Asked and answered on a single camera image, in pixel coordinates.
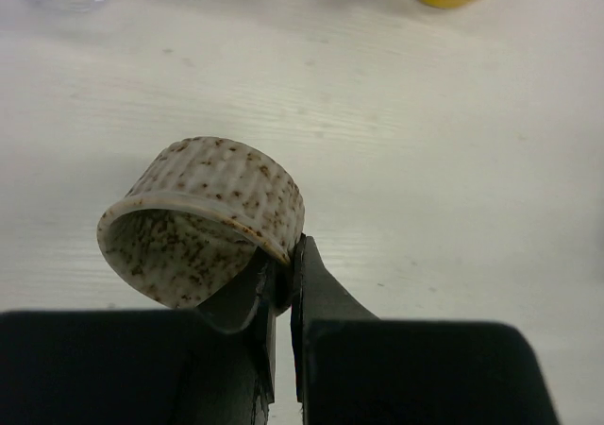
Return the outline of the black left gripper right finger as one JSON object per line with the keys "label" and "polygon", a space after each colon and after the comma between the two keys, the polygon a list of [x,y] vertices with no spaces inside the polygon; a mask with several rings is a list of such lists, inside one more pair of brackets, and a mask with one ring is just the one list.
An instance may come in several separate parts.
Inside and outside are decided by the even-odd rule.
{"label": "black left gripper right finger", "polygon": [[307,424],[555,424],[536,354],[493,321],[381,319],[326,269],[294,255],[296,395]]}

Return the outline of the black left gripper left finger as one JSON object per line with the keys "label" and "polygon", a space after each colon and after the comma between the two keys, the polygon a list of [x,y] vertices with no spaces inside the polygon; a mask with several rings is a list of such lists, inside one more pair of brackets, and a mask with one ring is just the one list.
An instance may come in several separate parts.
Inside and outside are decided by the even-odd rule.
{"label": "black left gripper left finger", "polygon": [[276,264],[257,252],[193,309],[1,316],[5,424],[264,424]]}

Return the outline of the small speckled glass cup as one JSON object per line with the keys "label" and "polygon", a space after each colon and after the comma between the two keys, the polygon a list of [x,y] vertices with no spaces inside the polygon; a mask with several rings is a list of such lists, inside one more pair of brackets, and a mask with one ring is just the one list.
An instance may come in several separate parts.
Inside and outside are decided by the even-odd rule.
{"label": "small speckled glass cup", "polygon": [[231,282],[261,249],[288,265],[305,221],[292,176],[268,155],[198,136],[164,148],[100,217],[114,272],[171,309],[192,308]]}

